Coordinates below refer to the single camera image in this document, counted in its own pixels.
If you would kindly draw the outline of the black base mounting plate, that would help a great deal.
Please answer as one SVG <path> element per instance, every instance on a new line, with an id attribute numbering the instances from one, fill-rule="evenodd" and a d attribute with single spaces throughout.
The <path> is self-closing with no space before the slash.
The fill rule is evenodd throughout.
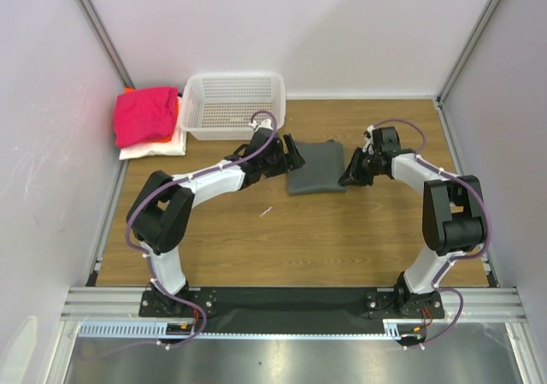
<path id="1" fill-rule="evenodd" d="M 415 298 L 375 287 L 189 287 L 180 298 L 203 308 L 204 330 L 240 333 L 372 333 L 381 321 L 444 318 L 440 294 Z"/>

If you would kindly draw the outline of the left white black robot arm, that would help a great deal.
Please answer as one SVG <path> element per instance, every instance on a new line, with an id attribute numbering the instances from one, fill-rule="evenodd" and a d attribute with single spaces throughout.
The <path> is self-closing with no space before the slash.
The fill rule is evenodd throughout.
<path id="1" fill-rule="evenodd" d="M 305 161 L 288 133 L 257 128 L 248 144 L 240 145 L 217 164 L 188 174 L 153 172 L 126 217 L 126 242 L 141 251 L 150 266 L 151 284 L 160 292 L 158 305 L 170 316 L 188 305 L 187 279 L 179 259 L 192 210 L 229 192 L 238 192 L 261 178 L 287 174 Z"/>

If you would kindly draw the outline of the white perforated plastic basket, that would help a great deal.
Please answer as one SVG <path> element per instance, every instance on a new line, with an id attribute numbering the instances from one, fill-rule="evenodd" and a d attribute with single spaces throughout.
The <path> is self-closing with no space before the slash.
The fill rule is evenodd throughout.
<path id="1" fill-rule="evenodd" d="M 273 72 L 205 73 L 182 93 L 179 126 L 197 140 L 249 140 L 251 122 L 285 122 L 285 79 Z"/>

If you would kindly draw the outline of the white folded t shirt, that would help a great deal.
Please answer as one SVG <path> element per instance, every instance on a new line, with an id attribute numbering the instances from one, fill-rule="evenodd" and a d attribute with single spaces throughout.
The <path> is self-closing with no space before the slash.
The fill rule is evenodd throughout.
<path id="1" fill-rule="evenodd" d="M 120 150 L 119 160 L 138 159 L 142 157 L 165 156 L 179 157 L 184 156 L 186 151 L 186 132 L 179 124 L 176 124 L 172 138 L 167 142 L 149 142 L 132 145 Z"/>

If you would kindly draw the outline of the right aluminium frame post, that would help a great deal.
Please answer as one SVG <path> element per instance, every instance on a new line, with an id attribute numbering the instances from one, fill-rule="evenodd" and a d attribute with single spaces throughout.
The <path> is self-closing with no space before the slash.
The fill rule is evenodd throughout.
<path id="1" fill-rule="evenodd" d="M 460 55 L 457 57 L 456 62 L 449 72 L 449 75 L 443 83 L 439 94 L 436 97 L 436 102 L 442 105 L 449 96 L 452 88 L 458 81 L 463 69 L 465 68 L 468 60 L 473 54 L 479 41 L 482 38 L 486 28 L 491 22 L 492 17 L 497 12 L 497 9 L 502 0 L 487 0 L 485 7 L 479 14 L 478 20 L 475 22 L 471 33 L 469 34 Z"/>

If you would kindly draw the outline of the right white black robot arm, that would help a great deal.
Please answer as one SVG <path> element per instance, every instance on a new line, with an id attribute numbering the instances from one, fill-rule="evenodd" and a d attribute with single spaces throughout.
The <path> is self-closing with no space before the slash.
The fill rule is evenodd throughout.
<path id="1" fill-rule="evenodd" d="M 416 317 L 440 305 L 438 287 L 461 260 L 478 256 L 489 236 L 488 217 L 477 177 L 458 176 L 401 145 L 396 128 L 371 125 L 365 145 L 355 149 L 339 178 L 341 186 L 371 186 L 377 176 L 400 181 L 422 196 L 425 246 L 403 271 L 391 296 L 379 307 L 403 317 Z"/>

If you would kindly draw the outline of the left aluminium frame post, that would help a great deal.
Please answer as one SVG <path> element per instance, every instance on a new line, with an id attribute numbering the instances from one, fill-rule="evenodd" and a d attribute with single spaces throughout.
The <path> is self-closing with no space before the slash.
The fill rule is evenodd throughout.
<path id="1" fill-rule="evenodd" d="M 134 88 L 135 85 L 128 73 L 124 62 L 122 61 L 115 43 L 109 35 L 103 20 L 92 0 L 75 0 L 83 16 L 85 17 L 91 31 L 95 35 L 97 42 L 103 50 L 103 53 L 109 60 L 110 65 L 115 71 L 121 84 L 127 88 Z"/>

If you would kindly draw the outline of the grey t shirt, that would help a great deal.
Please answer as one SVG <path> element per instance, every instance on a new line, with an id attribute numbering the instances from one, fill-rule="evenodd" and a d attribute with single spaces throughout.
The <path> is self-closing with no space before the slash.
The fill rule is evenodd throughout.
<path id="1" fill-rule="evenodd" d="M 345 171 L 344 147 L 328 140 L 320 143 L 296 141 L 305 164 L 287 174 L 287 192 L 291 196 L 328 192 L 345 192 L 338 183 Z"/>

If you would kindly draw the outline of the aluminium front rail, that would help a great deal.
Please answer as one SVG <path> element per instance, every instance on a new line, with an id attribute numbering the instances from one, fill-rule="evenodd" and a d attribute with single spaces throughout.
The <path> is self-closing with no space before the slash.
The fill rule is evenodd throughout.
<path id="1" fill-rule="evenodd" d="M 148 287 L 73 287 L 62 307 L 61 319 L 132 320 L 138 317 Z M 459 287 L 463 297 L 461 322 L 523 323 L 526 315 L 517 290 Z"/>

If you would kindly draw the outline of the aluminium frame post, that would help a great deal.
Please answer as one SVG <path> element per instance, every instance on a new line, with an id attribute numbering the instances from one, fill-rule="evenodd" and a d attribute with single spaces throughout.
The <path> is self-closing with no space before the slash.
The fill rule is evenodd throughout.
<path id="1" fill-rule="evenodd" d="M 456 62 L 449 72 L 449 75 L 443 83 L 439 94 L 436 97 L 436 102 L 442 105 L 449 96 L 452 88 L 458 81 L 463 69 L 465 68 L 468 60 L 473 54 L 479 41 L 482 38 L 486 28 L 491 22 L 492 17 L 497 12 L 497 9 L 502 0 L 487 0 L 485 7 L 479 14 L 478 20 L 475 22 L 471 33 L 469 34 L 460 55 L 457 57 Z"/>
<path id="2" fill-rule="evenodd" d="M 115 71 L 121 84 L 127 88 L 134 88 L 135 85 L 128 73 L 124 62 L 122 61 L 115 43 L 109 35 L 103 20 L 92 0 L 75 0 L 83 16 L 85 17 L 91 31 L 95 35 L 97 42 L 103 50 L 103 53 L 109 60 L 110 65 Z"/>

